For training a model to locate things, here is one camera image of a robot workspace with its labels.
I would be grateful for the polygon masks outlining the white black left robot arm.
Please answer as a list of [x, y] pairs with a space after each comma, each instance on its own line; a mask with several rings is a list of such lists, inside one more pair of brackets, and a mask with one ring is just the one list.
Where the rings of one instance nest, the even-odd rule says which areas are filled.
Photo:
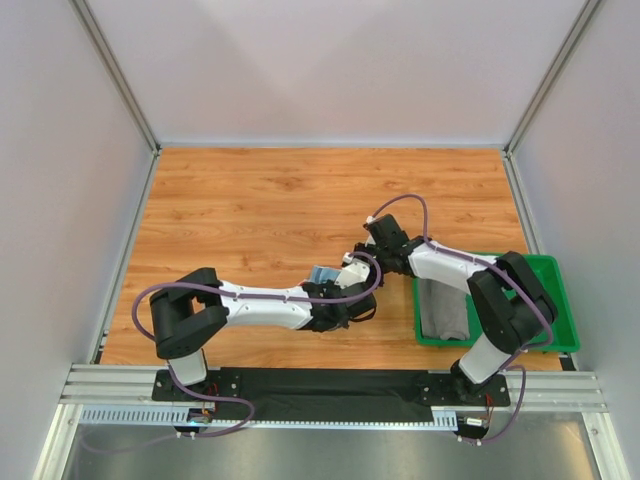
[[208, 374], [205, 344], [221, 330], [276, 326], [324, 333], [375, 315], [377, 276], [367, 265], [348, 266], [322, 282], [288, 289], [245, 287], [201, 268], [153, 293], [149, 299], [157, 356], [184, 386]]

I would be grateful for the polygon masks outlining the blue patterned towel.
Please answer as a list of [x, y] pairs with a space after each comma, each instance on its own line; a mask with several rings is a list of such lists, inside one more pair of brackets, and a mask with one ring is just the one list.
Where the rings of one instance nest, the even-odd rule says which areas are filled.
[[337, 268], [314, 265], [307, 281], [314, 284], [336, 283], [340, 273], [341, 270]]

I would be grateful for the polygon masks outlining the grey terry towel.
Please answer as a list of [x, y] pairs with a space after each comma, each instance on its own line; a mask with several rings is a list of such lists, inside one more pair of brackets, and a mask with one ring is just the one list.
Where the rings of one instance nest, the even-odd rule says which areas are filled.
[[417, 281], [420, 331], [442, 341], [470, 339], [467, 295], [454, 287], [434, 280]]

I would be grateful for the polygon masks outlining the green plastic tray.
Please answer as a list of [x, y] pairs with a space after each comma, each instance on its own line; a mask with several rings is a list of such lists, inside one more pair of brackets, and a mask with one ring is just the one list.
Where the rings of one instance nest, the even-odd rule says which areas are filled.
[[489, 254], [499, 267], [513, 274], [507, 283], [503, 276], [481, 269], [462, 277], [470, 339], [442, 341], [429, 339], [420, 331], [417, 281], [413, 280], [415, 334], [419, 344], [435, 347], [472, 347], [480, 340], [493, 341], [512, 353], [520, 347], [542, 351], [573, 353], [580, 341], [557, 261], [546, 255], [516, 253]]

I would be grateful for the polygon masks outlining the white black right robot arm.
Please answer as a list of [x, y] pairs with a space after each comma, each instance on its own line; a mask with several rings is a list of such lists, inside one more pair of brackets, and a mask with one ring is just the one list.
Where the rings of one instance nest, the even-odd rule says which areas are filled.
[[451, 367], [458, 396], [479, 391], [541, 333], [552, 335], [558, 308], [523, 255], [480, 255], [430, 237], [411, 239], [390, 214], [369, 218], [364, 228], [369, 238], [357, 248], [385, 273], [435, 281], [473, 300], [482, 333]]

